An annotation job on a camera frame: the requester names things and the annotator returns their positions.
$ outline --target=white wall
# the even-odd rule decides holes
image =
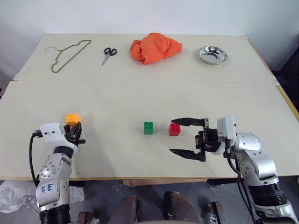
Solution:
[[[298,47],[298,11],[299,0],[0,0],[0,86],[44,33],[246,35],[279,70]]]

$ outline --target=scissor blade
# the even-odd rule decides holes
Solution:
[[[199,157],[197,154],[195,154],[193,151],[190,150],[184,150],[184,149],[169,149],[171,152],[173,152],[176,155],[179,155],[185,159],[190,160],[199,160]]]
[[[101,66],[103,66],[103,64],[105,64],[105,62],[107,61],[107,59],[109,58],[109,56],[110,56],[109,54],[106,55],[106,57],[105,57],[105,59],[103,60],[103,63],[102,63]]]
[[[172,123],[183,125],[183,126],[205,126],[204,119],[195,119],[195,118],[178,118],[171,121]]]

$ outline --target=toy block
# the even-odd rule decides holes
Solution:
[[[65,122],[74,127],[78,122],[81,122],[81,118],[76,113],[69,113],[65,116]]]
[[[154,133],[154,123],[153,122],[144,122],[144,134],[153,134]]]
[[[170,136],[178,136],[181,132],[181,127],[178,124],[171,123],[169,125],[168,131]]]

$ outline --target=robotic arm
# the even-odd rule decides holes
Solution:
[[[199,153],[189,150],[170,149],[173,153],[187,159],[206,161],[205,151],[223,154],[231,168],[243,177],[254,201],[258,216],[266,219],[291,219],[299,224],[292,205],[286,200],[278,184],[276,168],[273,160],[265,153],[262,141],[252,133],[236,133],[232,116],[217,119],[217,129],[209,128],[208,118],[183,118],[173,123],[189,126],[203,126],[195,136]],[[236,160],[236,167],[231,159]]]
[[[45,164],[41,167],[37,179],[36,199],[42,224],[68,224],[71,222],[69,214],[71,175],[71,158],[78,151],[81,135],[81,123],[73,128],[69,125],[60,128],[59,123],[40,126],[36,135],[44,137],[45,142],[53,150]]]

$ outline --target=plastic bag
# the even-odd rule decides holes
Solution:
[[[25,202],[26,195],[36,195],[36,187],[32,181],[4,181],[0,185],[0,212],[17,211]],[[70,187],[70,202],[84,201],[82,188]]]

